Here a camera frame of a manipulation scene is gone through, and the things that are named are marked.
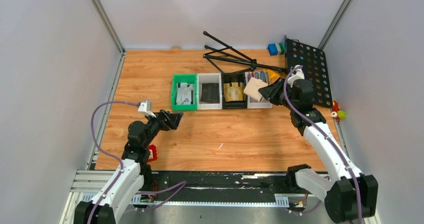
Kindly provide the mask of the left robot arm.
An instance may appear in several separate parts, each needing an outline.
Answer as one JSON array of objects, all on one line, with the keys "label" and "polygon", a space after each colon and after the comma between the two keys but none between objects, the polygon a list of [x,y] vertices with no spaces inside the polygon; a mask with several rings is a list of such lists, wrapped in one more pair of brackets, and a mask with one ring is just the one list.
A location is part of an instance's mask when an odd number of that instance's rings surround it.
[{"label": "left robot arm", "polygon": [[132,122],[118,168],[90,201],[78,203],[73,222],[118,223],[136,192],[153,182],[148,146],[160,131],[176,130],[182,117],[160,110],[147,114],[147,123]]}]

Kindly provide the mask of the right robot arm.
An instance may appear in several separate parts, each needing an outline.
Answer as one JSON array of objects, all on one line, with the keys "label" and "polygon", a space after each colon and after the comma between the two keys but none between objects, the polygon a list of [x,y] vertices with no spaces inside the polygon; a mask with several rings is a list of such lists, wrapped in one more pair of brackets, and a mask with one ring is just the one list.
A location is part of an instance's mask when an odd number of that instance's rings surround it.
[{"label": "right robot arm", "polygon": [[258,92],[270,103],[290,110],[293,126],[315,149],[329,175],[326,179],[306,164],[292,166],[288,168],[291,183],[322,201],[335,223],[374,216],[378,181],[373,175],[364,175],[337,144],[326,119],[314,107],[311,81],[297,79],[286,84],[279,79]]}]

